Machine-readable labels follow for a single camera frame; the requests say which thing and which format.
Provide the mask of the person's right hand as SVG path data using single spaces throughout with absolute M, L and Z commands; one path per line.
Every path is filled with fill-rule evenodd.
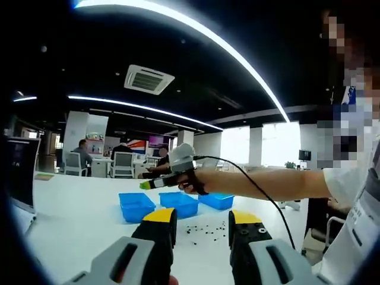
M 205 191 L 205 184 L 196 176 L 195 170 L 187 170 L 178 179 L 178 188 L 187 194 L 208 195 Z

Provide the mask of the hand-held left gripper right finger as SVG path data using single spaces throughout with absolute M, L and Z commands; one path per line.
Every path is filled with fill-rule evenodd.
M 229 212 L 230 265 L 235 284 L 327 284 L 288 243 L 273 239 L 253 214 Z

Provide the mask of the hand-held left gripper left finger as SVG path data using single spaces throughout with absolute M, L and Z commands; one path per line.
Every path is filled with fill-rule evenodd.
M 177 211 L 146 215 L 131 237 L 121 237 L 66 284 L 170 284 Z

